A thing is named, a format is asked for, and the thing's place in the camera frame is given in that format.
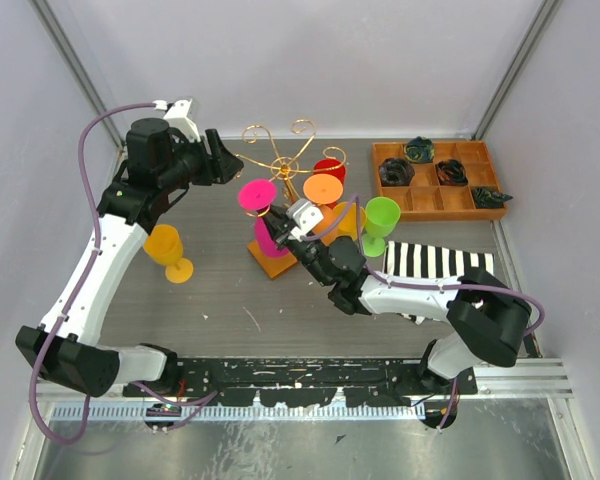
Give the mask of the orange plastic wine glass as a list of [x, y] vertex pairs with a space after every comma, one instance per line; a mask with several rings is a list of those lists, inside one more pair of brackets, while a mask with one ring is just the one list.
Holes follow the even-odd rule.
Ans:
[[315, 235], [323, 233], [336, 220], [332, 206], [337, 204], [343, 191], [341, 181], [329, 174], [314, 174], [304, 182], [305, 198], [315, 204], [323, 215], [323, 219], [313, 229]]

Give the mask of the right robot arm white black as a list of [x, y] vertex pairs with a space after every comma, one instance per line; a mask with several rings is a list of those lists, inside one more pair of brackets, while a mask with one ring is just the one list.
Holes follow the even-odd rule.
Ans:
[[478, 267], [461, 276], [419, 279], [380, 273], [367, 265], [348, 236], [325, 244], [314, 232], [319, 209], [300, 200], [263, 216], [275, 245], [288, 250], [347, 315], [406, 314], [448, 323], [453, 332], [432, 341], [417, 368], [422, 388], [439, 394], [463, 371], [480, 363], [510, 368], [531, 316], [527, 299]]

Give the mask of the red plastic wine glass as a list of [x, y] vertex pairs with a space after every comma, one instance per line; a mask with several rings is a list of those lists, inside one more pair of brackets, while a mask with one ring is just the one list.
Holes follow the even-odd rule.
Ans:
[[331, 175], [344, 185], [347, 174], [346, 164], [335, 158], [324, 158], [314, 165], [313, 174]]

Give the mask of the green plastic wine glass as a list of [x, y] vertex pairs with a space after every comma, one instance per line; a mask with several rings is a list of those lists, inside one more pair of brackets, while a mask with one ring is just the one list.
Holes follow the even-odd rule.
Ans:
[[386, 248], [386, 237], [395, 229], [401, 218], [399, 204], [389, 197], [378, 196], [369, 200], [365, 207], [365, 233], [363, 250], [367, 257], [381, 256]]

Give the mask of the dark rolled tie right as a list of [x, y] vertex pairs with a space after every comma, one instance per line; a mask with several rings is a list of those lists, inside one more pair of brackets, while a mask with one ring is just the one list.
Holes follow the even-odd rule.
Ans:
[[512, 195], [487, 186], [472, 187], [471, 194], [477, 209], [501, 209], [513, 199]]

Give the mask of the black white striped cloth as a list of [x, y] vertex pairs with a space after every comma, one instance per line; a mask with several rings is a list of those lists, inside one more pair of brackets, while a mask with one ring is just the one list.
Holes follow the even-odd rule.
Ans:
[[462, 276], [468, 268], [495, 272], [494, 255], [440, 246], [388, 241], [381, 272], [394, 277], [421, 279]]

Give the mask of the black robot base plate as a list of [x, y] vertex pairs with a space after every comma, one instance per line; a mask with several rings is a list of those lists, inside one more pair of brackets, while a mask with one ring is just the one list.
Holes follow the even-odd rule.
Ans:
[[142, 388], [189, 401], [211, 393], [213, 405], [289, 408], [326, 406], [337, 395], [348, 408], [412, 406], [418, 397], [477, 392], [474, 371], [467, 368], [455, 381], [436, 380], [416, 360], [399, 358], [210, 358], [169, 360], [155, 381], [124, 387], [126, 397], [146, 396]]

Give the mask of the yellow wine glass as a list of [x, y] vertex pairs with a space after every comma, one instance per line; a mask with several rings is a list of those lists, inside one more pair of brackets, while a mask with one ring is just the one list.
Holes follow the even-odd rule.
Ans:
[[356, 214], [355, 206], [352, 206], [339, 222], [337, 232], [356, 240], [358, 238], [359, 230], [363, 230], [365, 227], [366, 219], [366, 211], [363, 207], [360, 207], [359, 214]]
[[182, 284], [192, 277], [193, 263], [184, 257], [184, 246], [175, 227], [156, 225], [145, 240], [143, 249], [156, 264], [165, 268], [169, 282]]

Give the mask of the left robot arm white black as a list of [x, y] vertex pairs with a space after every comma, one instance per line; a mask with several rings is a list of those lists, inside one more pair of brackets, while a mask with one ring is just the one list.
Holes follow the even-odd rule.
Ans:
[[144, 382], [158, 396], [178, 390], [175, 352], [150, 344], [105, 347], [101, 330], [118, 286], [173, 192], [192, 185], [226, 184], [244, 167], [217, 130], [196, 139], [173, 120], [135, 121], [126, 136], [128, 158], [96, 208], [97, 229], [55, 305], [36, 328], [20, 328], [15, 344], [32, 379], [100, 397], [114, 385]]

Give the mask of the dark rolled tie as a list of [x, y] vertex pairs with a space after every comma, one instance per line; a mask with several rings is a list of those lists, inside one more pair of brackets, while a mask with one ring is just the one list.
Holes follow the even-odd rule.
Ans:
[[512, 195], [487, 186], [472, 187], [471, 194], [477, 209], [501, 209], [513, 199]]
[[438, 162], [436, 175], [441, 186], [467, 186], [469, 181], [464, 165], [457, 159]]
[[435, 156], [434, 143], [425, 137], [415, 137], [404, 145], [404, 155], [412, 164], [432, 163]]
[[386, 158], [378, 170], [383, 187], [408, 187], [415, 176], [413, 165], [405, 158]]

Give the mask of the dark rolled tie top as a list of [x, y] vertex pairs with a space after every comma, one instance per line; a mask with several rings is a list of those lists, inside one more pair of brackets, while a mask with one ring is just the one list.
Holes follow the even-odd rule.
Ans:
[[404, 145], [404, 155], [412, 164], [432, 163], [435, 156], [434, 143], [425, 137], [415, 137]]

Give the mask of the dark rolled tie left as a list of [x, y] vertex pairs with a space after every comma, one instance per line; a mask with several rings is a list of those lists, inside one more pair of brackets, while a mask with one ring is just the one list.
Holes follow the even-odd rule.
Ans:
[[415, 176], [413, 165], [405, 158], [386, 158], [378, 170], [383, 187], [408, 187]]

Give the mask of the wooden compartment tray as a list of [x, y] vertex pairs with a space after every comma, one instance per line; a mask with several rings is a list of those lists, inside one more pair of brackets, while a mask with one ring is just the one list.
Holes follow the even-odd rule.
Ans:
[[[376, 142], [371, 147], [372, 175], [375, 194], [393, 199], [401, 207], [401, 219], [406, 222], [432, 221], [496, 221], [508, 212], [499, 209], [478, 208], [472, 189], [488, 187], [501, 189], [490, 153], [482, 141], [434, 142], [431, 163], [414, 166], [415, 175], [407, 186], [384, 186], [379, 168], [388, 158], [404, 158], [403, 142]], [[466, 186], [449, 186], [439, 182], [436, 165], [441, 161], [460, 161], [466, 171]]]

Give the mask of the magenta plastic wine glass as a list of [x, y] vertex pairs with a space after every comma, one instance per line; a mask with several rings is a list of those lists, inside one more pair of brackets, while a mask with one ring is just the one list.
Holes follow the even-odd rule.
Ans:
[[280, 258], [287, 254], [286, 250], [277, 248], [264, 222], [264, 215], [268, 212], [276, 196], [276, 186], [266, 179], [252, 180], [246, 183], [238, 193], [240, 207], [255, 218], [256, 243], [260, 251], [269, 258]]

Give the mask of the dark rolled tie middle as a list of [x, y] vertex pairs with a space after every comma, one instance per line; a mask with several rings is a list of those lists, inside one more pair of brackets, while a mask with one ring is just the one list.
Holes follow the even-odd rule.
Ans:
[[436, 175], [441, 186], [467, 186], [469, 181], [464, 165], [457, 159], [438, 162]]

